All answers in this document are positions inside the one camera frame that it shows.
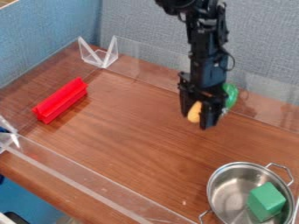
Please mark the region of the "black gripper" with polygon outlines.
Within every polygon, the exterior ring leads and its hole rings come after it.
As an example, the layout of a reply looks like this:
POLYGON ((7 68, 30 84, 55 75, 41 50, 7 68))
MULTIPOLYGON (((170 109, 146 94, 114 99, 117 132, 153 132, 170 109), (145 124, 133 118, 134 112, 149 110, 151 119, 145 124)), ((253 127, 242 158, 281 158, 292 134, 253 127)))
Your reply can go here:
POLYGON ((223 82, 213 87, 198 87, 191 81, 190 73, 179 72, 179 77, 182 115, 187 116, 193 104, 201 102, 201 128, 206 130, 218 124, 229 99, 229 94, 223 90, 223 82))

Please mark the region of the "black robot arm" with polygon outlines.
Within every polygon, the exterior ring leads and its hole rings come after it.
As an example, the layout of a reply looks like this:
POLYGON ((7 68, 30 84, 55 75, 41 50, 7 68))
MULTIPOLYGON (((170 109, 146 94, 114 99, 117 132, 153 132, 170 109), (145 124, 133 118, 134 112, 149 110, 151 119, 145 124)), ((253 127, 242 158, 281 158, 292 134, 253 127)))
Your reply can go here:
POLYGON ((155 0, 155 3, 186 24, 191 71, 179 72, 182 115, 189 116, 198 102, 199 126, 206 130, 218 125, 229 109, 230 93, 225 90, 231 57, 225 48, 230 35, 227 4, 225 0, 155 0))

